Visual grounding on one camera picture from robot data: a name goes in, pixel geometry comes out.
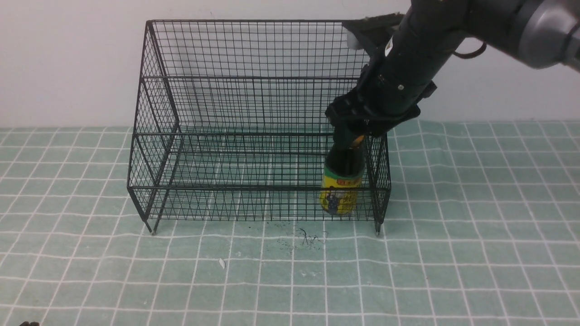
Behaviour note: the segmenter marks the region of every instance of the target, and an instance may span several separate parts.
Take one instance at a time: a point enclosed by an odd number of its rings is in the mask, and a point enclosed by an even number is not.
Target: bottle label
[[[363,182],[363,173],[353,178],[338,176],[324,167],[322,177],[323,191],[320,192],[320,205],[332,215],[348,214],[357,205],[358,188]]]

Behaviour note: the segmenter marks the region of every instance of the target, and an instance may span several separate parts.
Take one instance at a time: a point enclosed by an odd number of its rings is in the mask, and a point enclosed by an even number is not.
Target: white wall
[[[0,1],[0,126],[131,125],[147,19],[355,19],[409,0]],[[437,120],[580,119],[580,74],[489,50],[453,58],[422,102]]]

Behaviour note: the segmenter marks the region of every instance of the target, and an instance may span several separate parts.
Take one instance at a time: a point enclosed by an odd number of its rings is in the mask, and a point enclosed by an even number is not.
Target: black wire mesh basket
[[[364,143],[355,210],[333,216],[318,200],[332,147],[324,110],[367,62],[339,21],[148,21],[127,186],[149,232],[161,219],[380,226],[384,137]]]

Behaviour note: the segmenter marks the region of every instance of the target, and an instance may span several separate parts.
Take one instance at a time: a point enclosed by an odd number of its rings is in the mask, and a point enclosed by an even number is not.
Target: bottle neck
[[[362,145],[363,141],[364,141],[364,136],[359,136],[357,139],[355,139],[353,141],[353,143],[350,145],[350,148],[351,149],[359,148]]]

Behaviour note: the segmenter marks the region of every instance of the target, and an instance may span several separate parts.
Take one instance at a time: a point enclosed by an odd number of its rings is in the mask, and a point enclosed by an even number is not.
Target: soy sauce bottle
[[[365,167],[363,140],[364,136],[360,136],[346,149],[334,144],[327,154],[320,205],[331,215],[348,214],[357,205]]]

